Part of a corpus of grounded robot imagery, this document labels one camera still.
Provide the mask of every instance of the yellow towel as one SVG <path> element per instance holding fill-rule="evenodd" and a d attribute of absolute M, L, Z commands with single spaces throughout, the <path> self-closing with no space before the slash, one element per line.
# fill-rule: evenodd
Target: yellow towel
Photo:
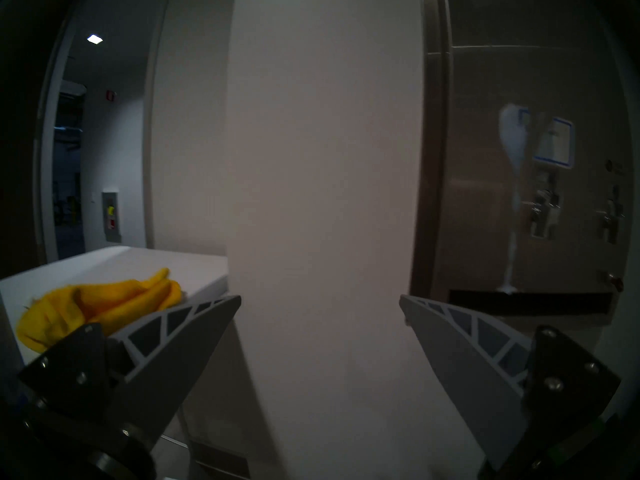
<path fill-rule="evenodd" d="M 132 321 L 179 303 L 180 284 L 169 280 L 168 268 L 148 280 L 95 285 L 68 285 L 52 290 L 31 305 L 18 322 L 18 339 L 38 353 L 85 323 L 99 322 L 111 335 Z"/>

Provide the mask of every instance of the white table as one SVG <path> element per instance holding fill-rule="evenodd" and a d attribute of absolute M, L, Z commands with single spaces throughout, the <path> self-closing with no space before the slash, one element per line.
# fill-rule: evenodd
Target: white table
<path fill-rule="evenodd" d="M 171 270 L 169 278 L 176 280 L 186 294 L 183 302 L 216 299 L 227 291 L 229 267 L 225 256 L 112 246 L 0 280 L 0 296 L 15 337 L 15 327 L 31 302 L 53 289 L 70 284 L 145 280 L 165 266 Z M 16 341 L 25 365 L 39 355 Z"/>

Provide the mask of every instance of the white wall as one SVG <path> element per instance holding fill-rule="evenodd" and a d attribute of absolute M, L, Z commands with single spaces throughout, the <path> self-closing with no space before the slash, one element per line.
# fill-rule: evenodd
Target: white wall
<path fill-rule="evenodd" d="M 144 85 L 145 65 L 86 85 L 80 179 L 87 251 L 114 245 L 104 238 L 104 190 L 118 191 L 122 244 L 138 248 L 146 245 L 142 199 Z M 117 93 L 114 102 L 107 101 L 107 89 Z"/>
<path fill-rule="evenodd" d="M 633 218 L 632 223 L 626 224 L 632 228 L 625 292 L 620 296 L 613 322 L 602 330 L 594 353 L 622 379 L 607 408 L 609 415 L 625 413 L 640 390 L 640 75 L 618 37 L 604 22 L 603 25 L 625 92 L 633 145 Z"/>
<path fill-rule="evenodd" d="M 235 0 L 227 89 L 235 323 L 287 470 L 474 478 L 483 453 L 398 307 L 418 189 L 421 0 Z"/>
<path fill-rule="evenodd" d="M 225 254 L 227 55 L 234 0 L 169 0 L 155 63 L 151 203 L 157 249 Z"/>

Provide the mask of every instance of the screw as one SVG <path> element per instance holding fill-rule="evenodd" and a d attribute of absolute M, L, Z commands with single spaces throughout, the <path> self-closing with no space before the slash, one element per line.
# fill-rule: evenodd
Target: screw
<path fill-rule="evenodd" d="M 600 368 L 598 368 L 598 365 L 596 363 L 585 363 L 584 367 L 590 373 L 600 372 Z"/>
<path fill-rule="evenodd" d="M 565 388 L 565 384 L 558 377 L 546 377 L 545 385 L 551 392 L 560 392 Z"/>

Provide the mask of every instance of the fire alarm pull station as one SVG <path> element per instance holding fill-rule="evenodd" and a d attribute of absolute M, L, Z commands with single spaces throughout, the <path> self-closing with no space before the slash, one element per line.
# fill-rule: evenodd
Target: fire alarm pull station
<path fill-rule="evenodd" d="M 102 193 L 104 238 L 110 243 L 121 243 L 118 193 Z"/>

